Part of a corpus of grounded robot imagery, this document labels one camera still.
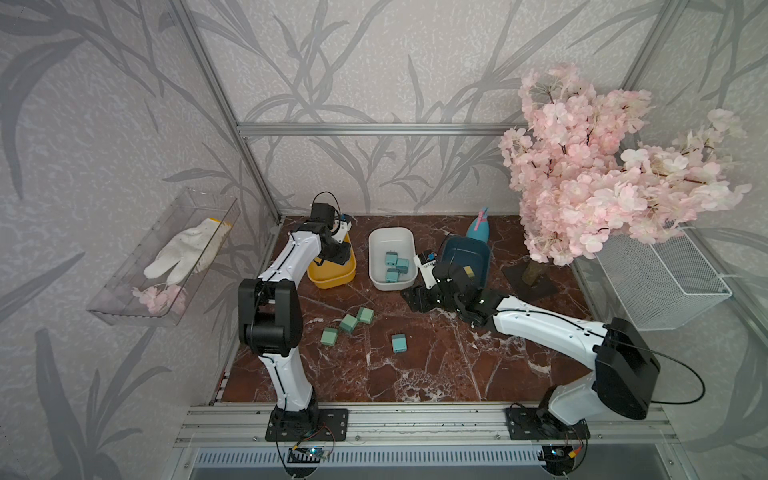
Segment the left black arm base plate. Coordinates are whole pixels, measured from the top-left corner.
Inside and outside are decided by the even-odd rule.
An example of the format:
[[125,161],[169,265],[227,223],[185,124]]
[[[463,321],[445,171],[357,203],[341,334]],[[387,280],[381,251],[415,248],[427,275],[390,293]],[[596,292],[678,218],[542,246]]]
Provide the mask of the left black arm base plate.
[[348,409],[286,411],[275,408],[270,415],[267,442],[344,441],[349,426]]

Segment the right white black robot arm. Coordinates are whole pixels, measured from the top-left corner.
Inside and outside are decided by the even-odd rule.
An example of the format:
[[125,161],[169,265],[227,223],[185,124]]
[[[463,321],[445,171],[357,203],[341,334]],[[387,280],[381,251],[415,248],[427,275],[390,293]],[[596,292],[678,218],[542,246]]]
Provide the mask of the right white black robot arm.
[[542,422],[572,426],[605,412],[630,420],[647,417],[660,363],[630,322],[577,319],[481,289],[465,267],[454,263],[416,256],[413,264],[423,280],[406,291],[414,310],[451,312],[473,328],[532,341],[588,369],[545,395],[536,411]]

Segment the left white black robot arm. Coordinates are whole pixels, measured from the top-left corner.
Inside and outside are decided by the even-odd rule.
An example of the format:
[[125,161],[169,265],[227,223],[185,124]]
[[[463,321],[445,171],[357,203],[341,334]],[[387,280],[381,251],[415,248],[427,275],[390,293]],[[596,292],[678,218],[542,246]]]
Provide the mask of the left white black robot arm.
[[319,408],[298,353],[303,315],[298,286],[315,262],[345,265],[351,222],[338,206],[312,204],[307,220],[288,234],[277,258],[237,291],[238,336],[266,367],[276,392],[274,423],[314,429]]

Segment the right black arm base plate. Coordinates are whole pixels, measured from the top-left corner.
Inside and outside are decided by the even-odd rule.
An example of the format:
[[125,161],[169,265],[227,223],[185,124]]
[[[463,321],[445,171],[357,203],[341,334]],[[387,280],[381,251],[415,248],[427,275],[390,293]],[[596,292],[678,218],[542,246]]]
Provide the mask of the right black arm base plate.
[[504,410],[507,430],[511,440],[575,441],[586,442],[591,438],[585,420],[566,425],[546,409],[526,407],[513,403]]

